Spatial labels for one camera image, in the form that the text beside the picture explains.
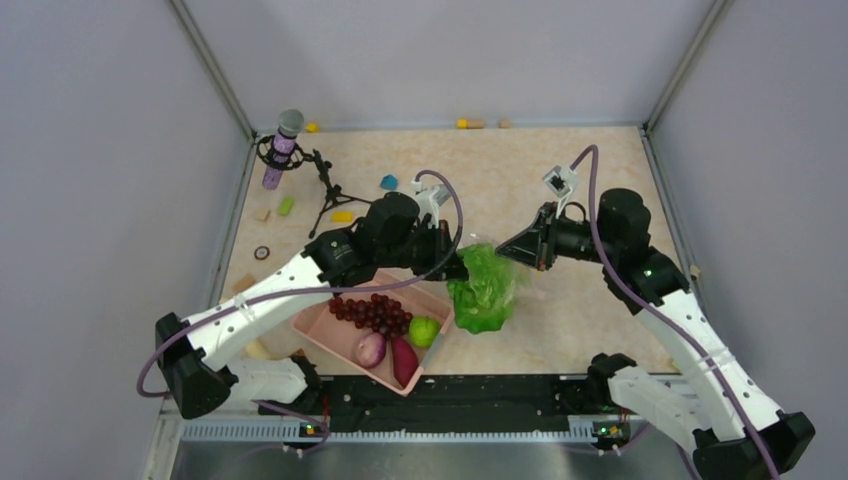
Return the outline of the clear zip top bag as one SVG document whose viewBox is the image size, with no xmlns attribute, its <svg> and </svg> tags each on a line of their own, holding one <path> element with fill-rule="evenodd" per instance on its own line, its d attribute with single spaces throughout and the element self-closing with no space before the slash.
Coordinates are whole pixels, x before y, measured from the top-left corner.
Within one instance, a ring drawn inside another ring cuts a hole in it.
<svg viewBox="0 0 848 480">
<path fill-rule="evenodd" d="M 495 253 L 493 242 L 477 239 L 459 253 L 469 271 L 461 292 L 461 304 L 474 313 L 511 310 L 530 285 L 529 270 Z"/>
</svg>

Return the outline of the green lettuce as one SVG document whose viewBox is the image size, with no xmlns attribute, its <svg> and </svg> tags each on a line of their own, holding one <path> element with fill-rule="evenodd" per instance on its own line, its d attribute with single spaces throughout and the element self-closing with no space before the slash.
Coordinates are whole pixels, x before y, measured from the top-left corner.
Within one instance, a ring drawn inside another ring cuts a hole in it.
<svg viewBox="0 0 848 480">
<path fill-rule="evenodd" d="M 488 243 L 461 248 L 458 254 L 468 279 L 448 282 L 456 326 L 471 334 L 500 331 L 513 317 L 518 279 L 514 263 Z"/>
</svg>

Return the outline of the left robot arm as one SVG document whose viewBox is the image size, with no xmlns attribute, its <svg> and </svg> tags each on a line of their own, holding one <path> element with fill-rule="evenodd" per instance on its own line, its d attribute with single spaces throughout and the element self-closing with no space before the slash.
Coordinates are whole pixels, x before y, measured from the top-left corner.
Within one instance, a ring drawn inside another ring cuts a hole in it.
<svg viewBox="0 0 848 480">
<path fill-rule="evenodd" d="M 181 417 L 200 418 L 230 399 L 241 376 L 228 364 L 245 346 L 337 295 L 378 292 L 372 281 L 379 270 L 407 269 L 414 281 L 467 278 L 456 252 L 459 239 L 439 216 L 446 201 L 457 199 L 444 184 L 414 196 L 390 192 L 353 225 L 321 233 L 232 299 L 188 317 L 161 317 L 154 327 L 155 353 L 139 375 L 138 392 L 146 392 L 144 379 L 157 367 Z"/>
</svg>

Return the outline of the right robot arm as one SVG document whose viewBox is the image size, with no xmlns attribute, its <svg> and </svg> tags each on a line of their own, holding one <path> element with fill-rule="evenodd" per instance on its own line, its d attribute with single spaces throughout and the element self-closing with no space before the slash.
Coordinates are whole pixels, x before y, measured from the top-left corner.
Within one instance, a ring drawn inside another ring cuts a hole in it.
<svg viewBox="0 0 848 480">
<path fill-rule="evenodd" d="M 559 257 L 602 265 L 613 295 L 661 343 L 693 390 L 677 393 L 623 354 L 599 354 L 586 397 L 618 406 L 672 439 L 703 479 L 773 479 L 795 467 L 814 437 L 808 417 L 784 411 L 739 364 L 701 310 L 683 273 L 650 243 L 650 211 L 636 192 L 605 191 L 591 220 L 544 204 L 499 256 L 540 271 Z"/>
</svg>

